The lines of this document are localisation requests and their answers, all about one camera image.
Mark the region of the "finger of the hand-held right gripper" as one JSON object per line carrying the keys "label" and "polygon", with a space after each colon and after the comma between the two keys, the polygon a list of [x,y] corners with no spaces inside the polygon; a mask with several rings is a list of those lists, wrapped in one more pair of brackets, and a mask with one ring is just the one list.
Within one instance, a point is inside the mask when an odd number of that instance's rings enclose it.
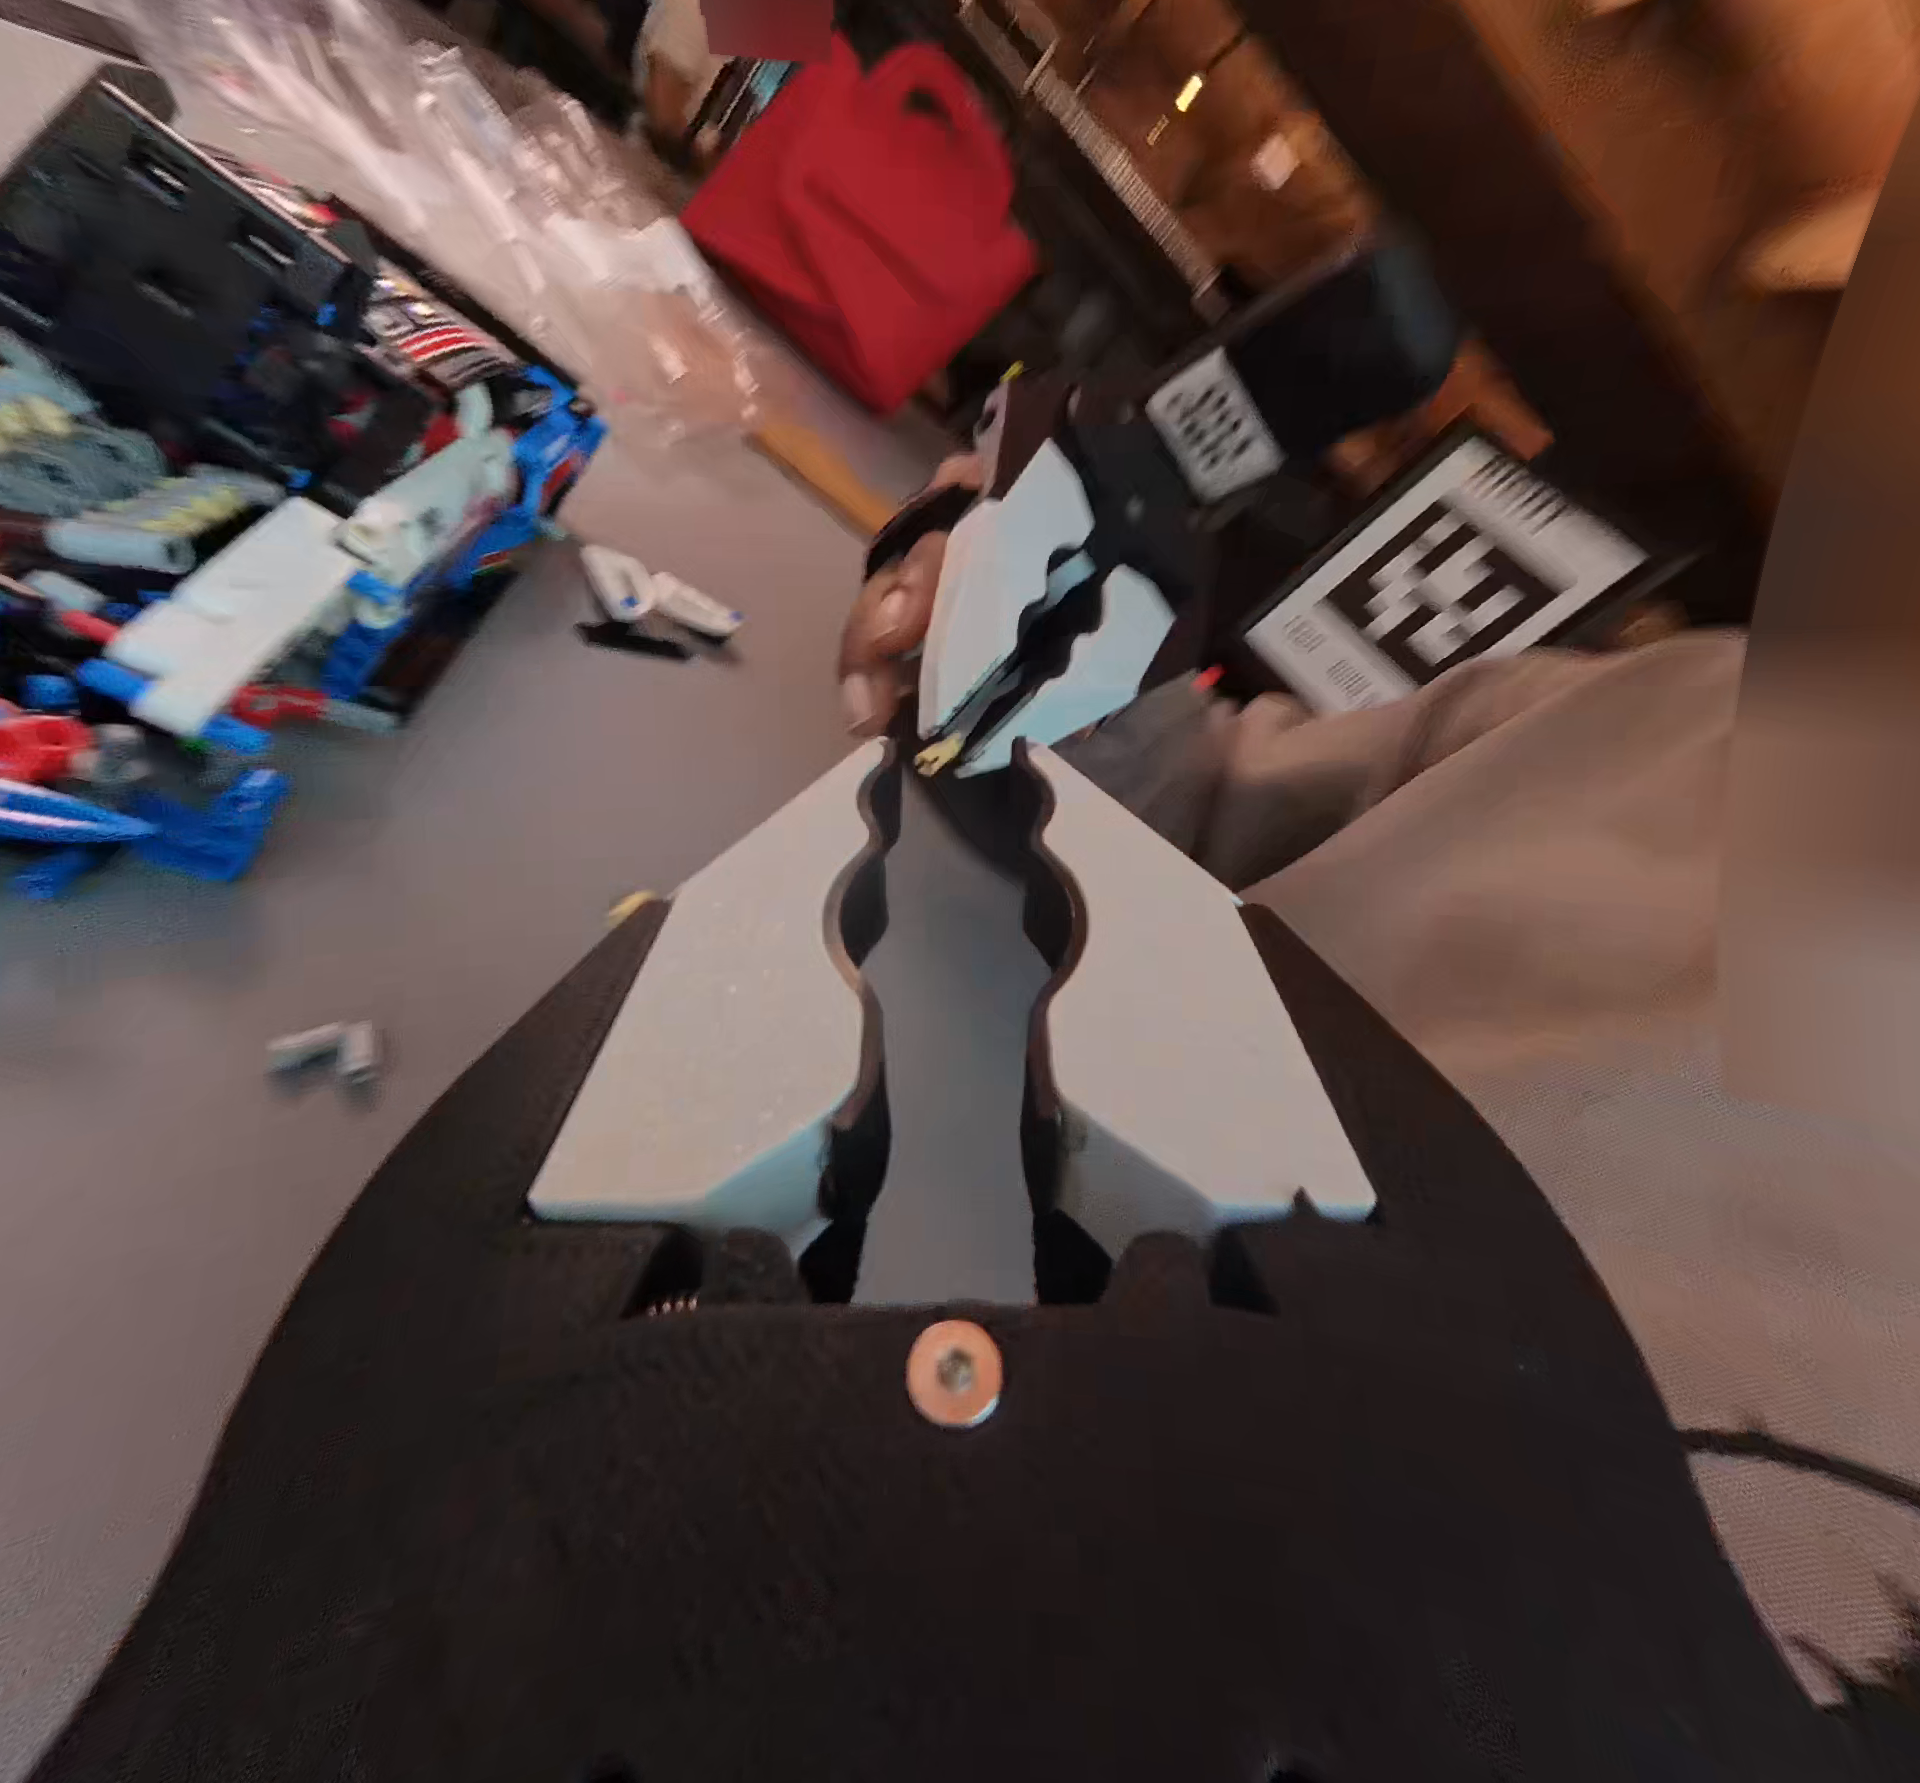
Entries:
{"label": "finger of the hand-held right gripper", "polygon": [[1096,618],[1024,666],[1006,714],[987,714],[959,751],[959,774],[1008,769],[1017,744],[1055,745],[1129,707],[1174,625],[1162,589],[1132,568],[1100,580]]}
{"label": "finger of the hand-held right gripper", "polygon": [[919,654],[918,736],[946,738],[1011,664],[1058,562],[1084,553],[1094,518],[1070,454],[1042,441],[1002,497],[977,499],[949,536]]}

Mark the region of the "grey desk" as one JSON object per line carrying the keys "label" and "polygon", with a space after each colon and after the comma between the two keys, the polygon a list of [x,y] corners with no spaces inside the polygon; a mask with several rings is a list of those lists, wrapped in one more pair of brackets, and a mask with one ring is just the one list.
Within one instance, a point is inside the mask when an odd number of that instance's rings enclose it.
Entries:
{"label": "grey desk", "polygon": [[[318,1245],[422,1110],[608,931],[843,754],[860,547],[745,438],[630,445],[568,502],[591,541],[740,611],[735,661],[574,635],[548,542],[395,736],[286,738],[253,876],[115,859],[3,895],[2,1761],[32,1768],[163,1563]],[[267,1073],[372,1022],[381,1073]]]}

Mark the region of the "person's right hand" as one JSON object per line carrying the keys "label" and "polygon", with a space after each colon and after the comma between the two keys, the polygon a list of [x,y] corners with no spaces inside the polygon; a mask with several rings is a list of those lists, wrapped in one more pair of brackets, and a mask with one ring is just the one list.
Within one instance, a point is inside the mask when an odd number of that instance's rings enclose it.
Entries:
{"label": "person's right hand", "polygon": [[900,560],[879,569],[855,595],[837,657],[843,728],[853,739],[882,736],[913,683],[935,581]]}

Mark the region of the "black brick assembly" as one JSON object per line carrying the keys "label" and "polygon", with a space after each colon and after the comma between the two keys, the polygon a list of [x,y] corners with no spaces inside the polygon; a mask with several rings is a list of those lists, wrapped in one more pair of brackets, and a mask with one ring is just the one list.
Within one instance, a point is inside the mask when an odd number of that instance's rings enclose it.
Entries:
{"label": "black brick assembly", "polygon": [[984,905],[1015,914],[1028,883],[1037,797],[1019,769],[977,776],[919,774],[905,756],[886,763],[893,842],[884,859],[888,899],[908,911],[956,914]]}

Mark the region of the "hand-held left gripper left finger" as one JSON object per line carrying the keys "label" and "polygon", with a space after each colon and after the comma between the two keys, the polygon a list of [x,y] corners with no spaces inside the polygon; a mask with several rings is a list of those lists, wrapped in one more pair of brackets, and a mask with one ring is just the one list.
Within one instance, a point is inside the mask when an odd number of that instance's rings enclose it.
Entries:
{"label": "hand-held left gripper left finger", "polygon": [[862,1231],[891,1153],[882,1022],[893,744],[860,744],[685,879],[558,1124],[545,1223],[752,1231],[805,1253]]}

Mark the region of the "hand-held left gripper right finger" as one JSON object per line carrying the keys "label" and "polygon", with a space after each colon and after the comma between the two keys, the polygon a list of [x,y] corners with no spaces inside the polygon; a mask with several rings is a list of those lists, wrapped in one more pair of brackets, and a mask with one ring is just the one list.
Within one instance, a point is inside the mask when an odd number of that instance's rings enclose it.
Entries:
{"label": "hand-held left gripper right finger", "polygon": [[1039,1218],[1102,1253],[1378,1196],[1237,898],[1086,774],[1020,745],[1037,800],[1020,1150]]}

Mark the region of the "toy brick race car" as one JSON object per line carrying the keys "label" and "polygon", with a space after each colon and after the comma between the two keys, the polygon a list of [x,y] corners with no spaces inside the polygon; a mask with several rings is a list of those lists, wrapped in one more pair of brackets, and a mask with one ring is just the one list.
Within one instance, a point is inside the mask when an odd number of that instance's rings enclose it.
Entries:
{"label": "toy brick race car", "polygon": [[393,731],[608,427],[325,197],[105,63],[3,166],[3,883],[232,883],[274,736]]}

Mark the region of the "framed black white tag sign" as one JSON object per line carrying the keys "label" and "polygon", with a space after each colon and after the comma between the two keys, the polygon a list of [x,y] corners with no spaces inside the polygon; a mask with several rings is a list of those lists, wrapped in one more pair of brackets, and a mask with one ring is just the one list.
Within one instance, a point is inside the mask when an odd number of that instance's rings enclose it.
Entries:
{"label": "framed black white tag sign", "polygon": [[1615,524],[1456,427],[1235,633],[1314,714],[1400,703],[1584,626],[1653,571]]}

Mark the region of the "person's right forearm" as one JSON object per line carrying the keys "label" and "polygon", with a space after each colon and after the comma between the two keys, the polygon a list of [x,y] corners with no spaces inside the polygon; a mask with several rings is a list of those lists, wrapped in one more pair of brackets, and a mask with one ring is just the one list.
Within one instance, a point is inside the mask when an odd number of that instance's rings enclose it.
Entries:
{"label": "person's right forearm", "polygon": [[1746,652],[1731,631],[1535,646],[1346,714],[1186,676],[1058,751],[1231,890],[1350,832],[1392,867],[1486,862],[1499,891],[1622,891],[1715,851]]}

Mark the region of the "red felt bag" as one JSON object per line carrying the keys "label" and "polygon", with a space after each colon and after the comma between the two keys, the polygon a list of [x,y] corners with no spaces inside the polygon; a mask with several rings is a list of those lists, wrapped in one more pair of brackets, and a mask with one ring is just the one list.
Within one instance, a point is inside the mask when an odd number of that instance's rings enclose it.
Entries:
{"label": "red felt bag", "polygon": [[806,364],[886,417],[1037,275],[1015,196],[994,115],[935,46],[866,67],[831,37],[679,222]]}

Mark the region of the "pile of clear plastic bags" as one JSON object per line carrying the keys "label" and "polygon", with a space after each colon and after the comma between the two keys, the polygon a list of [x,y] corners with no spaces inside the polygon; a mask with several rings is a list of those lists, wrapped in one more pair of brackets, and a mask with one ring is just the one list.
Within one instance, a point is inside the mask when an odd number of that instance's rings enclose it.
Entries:
{"label": "pile of clear plastic bags", "polygon": [[103,2],[190,139],[340,200],[576,376],[630,445],[759,424],[762,351],[581,100],[389,0]]}

